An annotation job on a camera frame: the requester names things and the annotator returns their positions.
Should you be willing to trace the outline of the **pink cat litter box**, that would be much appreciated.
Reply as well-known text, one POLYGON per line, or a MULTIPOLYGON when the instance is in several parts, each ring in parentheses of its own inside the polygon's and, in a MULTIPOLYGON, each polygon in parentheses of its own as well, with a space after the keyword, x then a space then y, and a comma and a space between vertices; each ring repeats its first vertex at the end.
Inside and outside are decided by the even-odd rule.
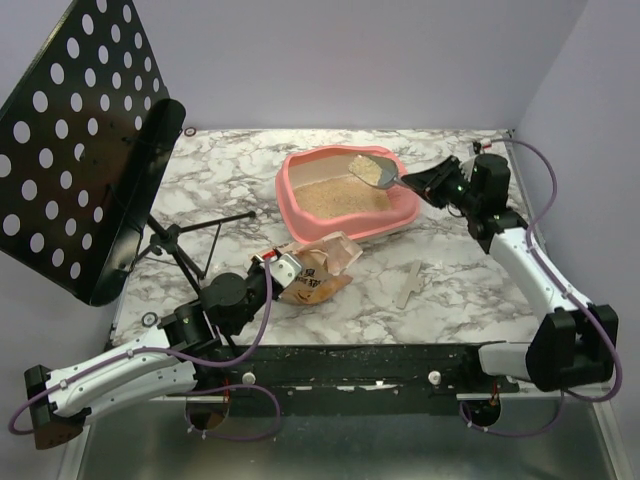
POLYGON ((377 147, 329 146, 286 157, 275 178, 279 210, 289 233, 303 244, 342 231, 354 241, 389 234, 413 222, 419 198, 394 186, 378 190, 353 176, 359 154, 399 159, 377 147))

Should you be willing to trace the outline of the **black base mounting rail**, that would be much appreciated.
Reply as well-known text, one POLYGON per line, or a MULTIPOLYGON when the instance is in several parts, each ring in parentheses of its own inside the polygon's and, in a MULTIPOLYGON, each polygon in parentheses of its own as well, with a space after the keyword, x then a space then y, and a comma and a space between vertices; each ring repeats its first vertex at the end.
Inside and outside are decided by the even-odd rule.
POLYGON ((533 399, 524 383, 482 372, 476 344, 264 345, 242 363, 199 366, 200 389, 229 385, 235 416, 268 416, 259 393, 237 388, 251 373, 279 401, 285 416, 455 415, 458 404, 533 399))

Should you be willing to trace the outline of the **grey bag sealing clip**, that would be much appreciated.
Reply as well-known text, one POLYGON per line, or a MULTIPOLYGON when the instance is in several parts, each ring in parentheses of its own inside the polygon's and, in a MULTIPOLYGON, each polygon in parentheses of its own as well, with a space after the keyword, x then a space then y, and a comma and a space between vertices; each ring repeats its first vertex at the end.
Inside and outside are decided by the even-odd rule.
POLYGON ((422 267, 422 262, 420 260, 415 260, 409 273, 403 283, 398 296, 396 297, 396 307, 399 309, 404 309, 408 303, 409 298, 412 294, 419 294, 423 287, 423 281, 420 276, 420 270, 422 267))

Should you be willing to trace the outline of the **beige cat litter bag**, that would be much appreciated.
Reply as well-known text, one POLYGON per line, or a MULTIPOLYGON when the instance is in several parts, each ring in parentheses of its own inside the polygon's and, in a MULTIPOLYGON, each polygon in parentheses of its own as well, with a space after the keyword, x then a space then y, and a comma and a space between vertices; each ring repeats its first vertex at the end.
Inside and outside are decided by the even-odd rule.
POLYGON ((291 253, 302 264, 302 271, 280 295, 283 303, 317 305, 333 297, 353 278, 347 269, 362 255, 361 247, 344 232, 328 234, 308 244, 291 242, 263 249, 257 256, 291 253))

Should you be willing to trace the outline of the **silver metal litter scoop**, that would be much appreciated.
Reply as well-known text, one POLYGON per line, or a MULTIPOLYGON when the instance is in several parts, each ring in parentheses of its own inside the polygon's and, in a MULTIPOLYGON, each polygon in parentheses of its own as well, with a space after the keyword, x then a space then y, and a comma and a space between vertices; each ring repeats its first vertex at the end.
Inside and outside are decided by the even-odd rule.
POLYGON ((389 190, 393 187, 409 189, 401 180, 397 164, 389 158, 357 154, 348 165, 348 171, 373 188, 389 190))

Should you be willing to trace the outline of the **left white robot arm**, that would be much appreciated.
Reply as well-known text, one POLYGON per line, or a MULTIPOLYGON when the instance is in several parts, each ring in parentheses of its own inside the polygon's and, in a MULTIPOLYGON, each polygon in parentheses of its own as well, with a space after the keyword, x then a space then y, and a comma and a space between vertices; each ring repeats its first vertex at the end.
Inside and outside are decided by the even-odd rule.
POLYGON ((171 394, 209 395, 222 371, 258 350, 273 303, 294 280, 278 259, 256 261, 245 277, 225 273, 145 333, 89 360, 25 374, 28 435, 38 450, 64 445, 120 408, 171 394))

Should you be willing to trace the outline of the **small round washer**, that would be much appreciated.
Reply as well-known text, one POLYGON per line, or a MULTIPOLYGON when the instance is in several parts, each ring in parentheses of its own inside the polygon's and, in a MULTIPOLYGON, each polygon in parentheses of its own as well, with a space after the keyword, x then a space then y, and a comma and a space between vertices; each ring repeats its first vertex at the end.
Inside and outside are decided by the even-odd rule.
POLYGON ((142 318, 142 323, 145 326, 152 326, 157 321, 157 316, 153 312, 148 312, 142 318))

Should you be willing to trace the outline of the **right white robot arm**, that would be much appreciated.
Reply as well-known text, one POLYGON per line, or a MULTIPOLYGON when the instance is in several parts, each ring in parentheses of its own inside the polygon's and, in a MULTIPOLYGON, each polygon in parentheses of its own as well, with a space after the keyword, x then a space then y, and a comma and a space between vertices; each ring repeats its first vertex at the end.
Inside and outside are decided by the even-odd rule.
POLYGON ((572 292, 528 232, 524 218, 508 206, 511 171, 505 158, 481 154, 466 175, 454 156, 401 181, 429 205, 452 206, 467 221, 470 236, 515 282, 539 327, 528 343, 489 343, 464 362, 460 379, 480 392, 496 376, 533 383, 539 390, 569 391, 601 383, 614 373, 618 317, 572 292))

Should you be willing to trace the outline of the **clean litter in box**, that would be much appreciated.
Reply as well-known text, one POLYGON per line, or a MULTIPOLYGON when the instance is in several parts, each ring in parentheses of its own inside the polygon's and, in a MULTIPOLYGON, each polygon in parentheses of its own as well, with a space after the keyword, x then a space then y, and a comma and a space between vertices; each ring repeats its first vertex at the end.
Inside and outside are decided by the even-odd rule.
POLYGON ((303 185, 294 189, 293 193, 302 210, 322 219, 387 211, 392 208, 384 190, 375 189, 351 177, 303 185))

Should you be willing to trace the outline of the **black perforated music stand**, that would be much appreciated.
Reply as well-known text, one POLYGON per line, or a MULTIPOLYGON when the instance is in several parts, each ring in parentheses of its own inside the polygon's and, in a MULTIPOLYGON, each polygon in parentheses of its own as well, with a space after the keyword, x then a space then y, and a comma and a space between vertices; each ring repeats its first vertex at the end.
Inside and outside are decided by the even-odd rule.
POLYGON ((186 118, 130 1, 75 1, 1 109, 1 249, 81 302, 116 300, 186 118))

